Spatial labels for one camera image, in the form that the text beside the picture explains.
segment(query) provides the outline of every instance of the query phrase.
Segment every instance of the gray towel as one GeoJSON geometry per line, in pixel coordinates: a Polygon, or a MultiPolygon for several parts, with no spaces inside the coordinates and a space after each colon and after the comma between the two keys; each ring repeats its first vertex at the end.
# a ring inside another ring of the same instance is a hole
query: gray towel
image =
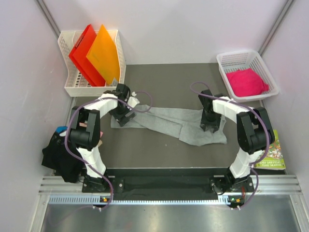
{"type": "MultiPolygon", "coordinates": [[[[144,111],[148,107],[148,105],[137,105],[136,109],[144,111]]],[[[202,111],[153,107],[147,113],[136,112],[136,116],[123,127],[120,127],[112,117],[111,128],[147,128],[179,138],[180,141],[195,146],[213,143],[226,144],[226,136],[223,134],[225,117],[221,117],[218,131],[215,133],[212,133],[211,130],[204,132],[199,127],[202,111]]]]}

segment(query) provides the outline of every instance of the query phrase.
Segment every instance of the white wall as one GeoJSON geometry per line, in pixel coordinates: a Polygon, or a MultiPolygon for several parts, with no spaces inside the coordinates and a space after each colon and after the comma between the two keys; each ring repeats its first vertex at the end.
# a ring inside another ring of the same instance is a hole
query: white wall
{"type": "Polygon", "coordinates": [[[63,125],[70,98],[56,37],[34,0],[0,8],[0,231],[30,224],[42,176],[42,148],[63,125]]]}
{"type": "Polygon", "coordinates": [[[265,104],[279,131],[287,170],[297,175],[309,205],[308,12],[309,1],[295,1],[263,58],[281,89],[265,104]]]}
{"type": "Polygon", "coordinates": [[[258,50],[285,0],[45,0],[61,30],[119,29],[127,64],[209,63],[258,50]]]}

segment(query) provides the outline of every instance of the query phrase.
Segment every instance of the white basket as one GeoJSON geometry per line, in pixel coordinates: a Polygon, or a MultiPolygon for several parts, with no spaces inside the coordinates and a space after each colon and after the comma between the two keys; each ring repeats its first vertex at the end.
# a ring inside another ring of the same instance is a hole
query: white basket
{"type": "Polygon", "coordinates": [[[219,63],[219,71],[223,78],[225,87],[227,88],[230,98],[233,98],[237,102],[250,102],[256,100],[262,100],[264,98],[277,95],[279,89],[272,78],[268,68],[263,62],[260,54],[253,50],[243,50],[238,52],[221,53],[217,55],[219,63]],[[269,85],[269,91],[260,95],[237,97],[227,79],[226,73],[234,72],[237,70],[244,70],[251,68],[254,70],[266,84],[269,85]]]}
{"type": "MultiPolygon", "coordinates": [[[[124,56],[124,52],[122,50],[120,37],[118,30],[109,30],[112,40],[114,41],[117,53],[118,60],[120,66],[120,79],[119,83],[123,84],[125,82],[125,73],[126,73],[126,60],[124,56]]],[[[73,62],[69,58],[69,54],[77,42],[79,37],[81,36],[82,31],[63,31],[61,32],[58,44],[64,58],[64,61],[68,68],[68,78],[65,85],[65,90],[71,97],[97,97],[101,96],[106,90],[114,90],[116,87],[92,87],[88,81],[82,76],[82,74],[75,67],[73,62]]]]}

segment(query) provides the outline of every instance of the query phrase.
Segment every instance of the red folder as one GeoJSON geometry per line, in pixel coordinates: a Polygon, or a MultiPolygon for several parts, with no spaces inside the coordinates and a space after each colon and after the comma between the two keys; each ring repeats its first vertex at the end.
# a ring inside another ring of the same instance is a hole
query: red folder
{"type": "Polygon", "coordinates": [[[70,59],[91,86],[105,86],[105,80],[92,66],[86,55],[97,34],[89,24],[69,54],[70,59]]]}

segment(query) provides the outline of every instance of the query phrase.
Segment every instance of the pink cloth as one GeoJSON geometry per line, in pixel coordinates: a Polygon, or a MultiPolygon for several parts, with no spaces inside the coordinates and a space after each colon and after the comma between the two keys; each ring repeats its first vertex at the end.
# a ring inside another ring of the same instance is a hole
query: pink cloth
{"type": "Polygon", "coordinates": [[[259,95],[269,90],[268,84],[252,69],[229,72],[226,76],[235,95],[238,97],[259,95]]]}

